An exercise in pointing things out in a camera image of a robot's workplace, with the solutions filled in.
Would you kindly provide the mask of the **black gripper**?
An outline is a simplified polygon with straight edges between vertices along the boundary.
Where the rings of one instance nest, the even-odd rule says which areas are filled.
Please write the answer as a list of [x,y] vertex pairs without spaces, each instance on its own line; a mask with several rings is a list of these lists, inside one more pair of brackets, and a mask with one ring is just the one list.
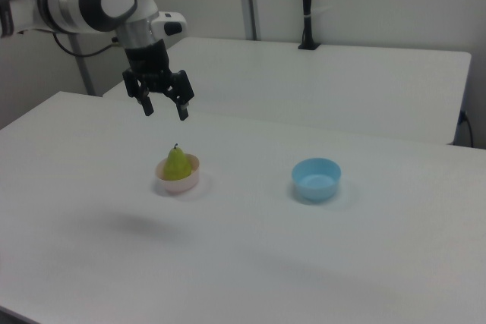
[[142,48],[125,49],[125,54],[130,65],[122,73],[125,88],[128,96],[143,107],[144,114],[153,114],[149,92],[164,93],[175,103],[179,119],[185,121],[194,91],[184,70],[171,73],[165,42],[161,39]]

